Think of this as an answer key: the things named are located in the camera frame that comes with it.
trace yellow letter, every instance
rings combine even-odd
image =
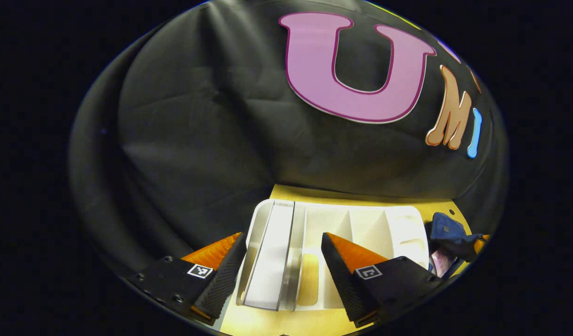
[[[458,149],[467,126],[471,97],[467,91],[464,91],[463,98],[459,103],[457,79],[444,65],[440,66],[440,70],[445,83],[444,101],[442,102],[438,121],[436,121],[434,128],[427,132],[425,142],[430,146],[438,146],[440,143],[446,145],[448,143],[450,149]]]

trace pink letter u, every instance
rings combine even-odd
[[[341,83],[335,73],[338,33],[353,21],[332,13],[293,13],[279,23],[288,29],[286,75],[295,93],[324,112],[361,123],[391,123],[406,116],[421,93],[427,55],[436,55],[419,38],[376,25],[391,43],[388,77],[379,90],[360,91]]]

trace yellow table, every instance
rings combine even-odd
[[[360,196],[313,189],[302,189],[275,185],[270,195],[272,199],[337,204],[349,206],[403,206],[412,205],[419,210],[423,223],[432,221],[434,212],[443,212],[455,221],[463,224],[467,234],[471,230],[463,214],[452,200],[417,200],[380,196]],[[455,272],[458,274],[467,266],[463,265]],[[341,336],[360,330],[349,322],[344,308],[311,311],[273,311],[248,306],[237,306],[235,295],[229,300],[220,331],[233,336]]]

